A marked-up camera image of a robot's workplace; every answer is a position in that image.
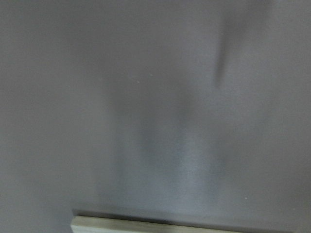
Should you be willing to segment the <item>wooden cutting board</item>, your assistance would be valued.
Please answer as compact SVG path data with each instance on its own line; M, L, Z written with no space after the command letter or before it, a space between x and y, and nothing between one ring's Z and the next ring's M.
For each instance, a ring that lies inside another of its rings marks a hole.
M231 227L205 226L158 220L80 216L70 223L74 233L247 233Z

